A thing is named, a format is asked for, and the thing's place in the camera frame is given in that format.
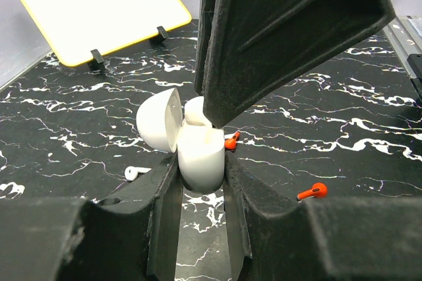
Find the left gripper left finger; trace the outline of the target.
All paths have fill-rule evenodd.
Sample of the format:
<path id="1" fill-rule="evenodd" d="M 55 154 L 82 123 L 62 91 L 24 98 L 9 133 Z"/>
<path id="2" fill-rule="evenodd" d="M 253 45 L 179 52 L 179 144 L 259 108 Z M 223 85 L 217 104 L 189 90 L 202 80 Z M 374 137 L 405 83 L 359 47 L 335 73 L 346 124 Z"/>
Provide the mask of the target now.
<path id="1" fill-rule="evenodd" d="M 173 280 L 183 184 L 170 154 L 98 203 L 1 201 L 2 280 Z"/>

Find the white earbud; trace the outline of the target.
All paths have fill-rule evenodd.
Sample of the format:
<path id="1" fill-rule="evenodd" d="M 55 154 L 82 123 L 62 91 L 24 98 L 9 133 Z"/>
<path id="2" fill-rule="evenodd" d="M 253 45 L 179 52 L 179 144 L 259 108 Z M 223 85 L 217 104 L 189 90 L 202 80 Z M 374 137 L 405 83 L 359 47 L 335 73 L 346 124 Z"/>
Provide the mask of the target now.
<path id="1" fill-rule="evenodd" d="M 212 123 L 205 117 L 204 97 L 197 96 L 185 104 L 185 121 L 189 125 L 205 126 L 212 128 Z"/>
<path id="2" fill-rule="evenodd" d="M 134 181 L 140 174 L 148 173 L 151 168 L 128 166 L 124 171 L 127 181 Z"/>

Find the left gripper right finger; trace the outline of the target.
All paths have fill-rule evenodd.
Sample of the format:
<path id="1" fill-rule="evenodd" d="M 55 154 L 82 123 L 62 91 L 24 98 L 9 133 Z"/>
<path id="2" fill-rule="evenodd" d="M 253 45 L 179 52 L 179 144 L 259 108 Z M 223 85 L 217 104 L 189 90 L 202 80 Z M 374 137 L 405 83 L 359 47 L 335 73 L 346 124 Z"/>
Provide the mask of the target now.
<path id="1" fill-rule="evenodd" d="M 234 280 L 420 280 L 421 199 L 295 202 L 225 155 Z"/>

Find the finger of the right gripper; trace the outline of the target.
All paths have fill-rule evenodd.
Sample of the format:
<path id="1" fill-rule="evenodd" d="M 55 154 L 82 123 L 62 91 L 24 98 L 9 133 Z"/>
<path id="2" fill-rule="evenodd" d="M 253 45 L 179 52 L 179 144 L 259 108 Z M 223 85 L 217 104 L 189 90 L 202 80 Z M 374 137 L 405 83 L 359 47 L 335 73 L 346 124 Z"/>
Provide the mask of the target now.
<path id="1" fill-rule="evenodd" d="M 215 33 L 215 27 L 212 26 L 215 15 L 216 0 L 201 0 L 200 14 L 198 21 L 198 43 L 196 51 L 196 75 L 194 88 L 197 94 L 201 96 L 222 95 L 222 86 L 218 83 L 210 83 L 206 58 L 209 57 L 208 47 L 210 40 Z"/>
<path id="2" fill-rule="evenodd" d="M 394 18 L 390 0 L 216 0 L 204 114 L 223 127 L 267 94 L 368 38 Z"/>

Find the white earbud charging case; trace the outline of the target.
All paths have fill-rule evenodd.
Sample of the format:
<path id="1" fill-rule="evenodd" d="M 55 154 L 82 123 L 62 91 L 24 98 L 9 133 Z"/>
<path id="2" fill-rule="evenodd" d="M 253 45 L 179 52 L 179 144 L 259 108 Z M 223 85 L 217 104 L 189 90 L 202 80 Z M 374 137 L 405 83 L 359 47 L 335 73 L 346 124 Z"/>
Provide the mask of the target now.
<path id="1" fill-rule="evenodd" d="M 187 124 L 185 104 L 176 88 L 143 101 L 136 113 L 136 126 L 148 146 L 177 153 L 188 190 L 205 195 L 220 188 L 225 169 L 224 131 Z"/>

